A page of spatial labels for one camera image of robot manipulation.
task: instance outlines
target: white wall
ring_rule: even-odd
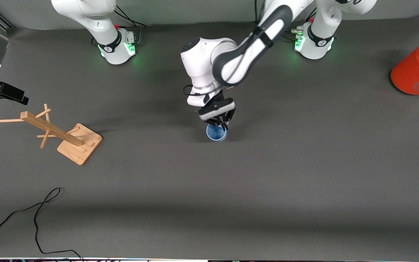
[[[146,25],[188,24],[199,22],[254,20],[254,0],[117,0],[128,15]],[[305,18],[315,5],[307,8]],[[0,13],[17,27],[32,29],[81,28],[69,18],[56,13],[50,0],[0,0]],[[363,16],[345,13],[344,19],[406,18],[419,15],[419,0],[378,0]],[[118,25],[130,25],[116,14],[109,15]]]

